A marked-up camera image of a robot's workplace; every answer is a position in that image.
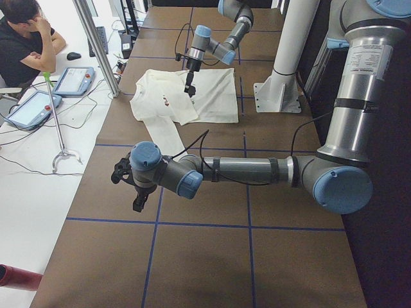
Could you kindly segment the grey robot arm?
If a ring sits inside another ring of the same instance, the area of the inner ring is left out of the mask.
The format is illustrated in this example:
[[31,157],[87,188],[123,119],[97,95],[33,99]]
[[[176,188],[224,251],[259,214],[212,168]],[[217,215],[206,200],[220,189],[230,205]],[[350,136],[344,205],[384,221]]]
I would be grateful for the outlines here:
[[[211,18],[218,37],[228,32],[229,23],[211,8],[152,7],[133,52],[136,76],[144,68],[172,69],[171,42],[178,27],[186,22],[198,23]],[[184,142],[189,143],[202,132],[208,136],[195,152],[212,156],[248,158],[285,158],[290,153],[312,155],[323,141],[330,121],[332,97],[337,91],[337,73],[328,71],[320,86],[320,98],[303,105],[301,114],[259,114],[251,98],[253,78],[268,71],[266,61],[247,60],[235,65],[240,121],[237,124],[187,124],[179,128]],[[380,112],[374,116],[369,135],[370,176],[374,185],[369,203],[349,219],[381,219],[385,216],[410,217],[410,37],[395,48],[394,58],[383,86]],[[251,185],[246,180],[202,184],[197,196],[188,200],[169,190],[156,190],[146,208],[136,213],[139,219],[153,219],[160,204],[166,206],[170,220],[210,220],[212,215],[226,216],[244,210],[250,201],[252,215],[258,224],[301,215],[324,215],[313,198],[288,184]]]
[[204,55],[210,53],[220,62],[226,65],[232,64],[241,40],[250,32],[254,23],[251,7],[242,1],[220,1],[218,3],[218,12],[233,21],[235,25],[225,40],[221,42],[212,37],[211,28],[204,25],[196,27],[187,54],[186,68],[188,74],[184,86],[184,92],[190,97],[196,93],[196,88],[192,85],[192,82],[194,73],[199,72],[201,68]]

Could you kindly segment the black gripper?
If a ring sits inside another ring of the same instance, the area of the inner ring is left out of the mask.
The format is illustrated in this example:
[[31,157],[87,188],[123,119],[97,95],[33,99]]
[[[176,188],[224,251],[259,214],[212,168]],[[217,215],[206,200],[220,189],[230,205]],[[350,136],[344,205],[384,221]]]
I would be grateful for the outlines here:
[[187,60],[187,69],[189,70],[189,72],[186,77],[184,92],[189,94],[189,96],[194,96],[196,94],[196,88],[192,86],[192,82],[194,78],[194,72],[199,72],[200,68],[201,60],[195,58],[189,58]]
[[133,201],[132,209],[136,212],[142,212],[145,205],[145,200],[148,199],[148,196],[157,189],[157,185],[151,185],[149,187],[135,186],[137,192],[137,197]]

